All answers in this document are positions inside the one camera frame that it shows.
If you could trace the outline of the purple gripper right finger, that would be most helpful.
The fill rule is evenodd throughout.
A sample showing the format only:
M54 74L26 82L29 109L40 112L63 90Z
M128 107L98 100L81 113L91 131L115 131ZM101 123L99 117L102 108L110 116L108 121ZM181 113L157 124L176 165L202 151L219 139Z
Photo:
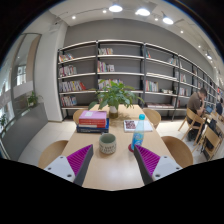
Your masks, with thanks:
M182 169L182 167L169 156L159 156L139 145L135 146L134 156L138 162L142 180L145 185Z

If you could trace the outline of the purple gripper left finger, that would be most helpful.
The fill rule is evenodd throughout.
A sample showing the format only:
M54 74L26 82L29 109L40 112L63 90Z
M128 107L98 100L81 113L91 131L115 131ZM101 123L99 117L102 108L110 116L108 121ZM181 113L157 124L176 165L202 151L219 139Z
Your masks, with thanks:
M90 144L69 156L58 156L45 168L45 171L81 186L92 156L93 145Z

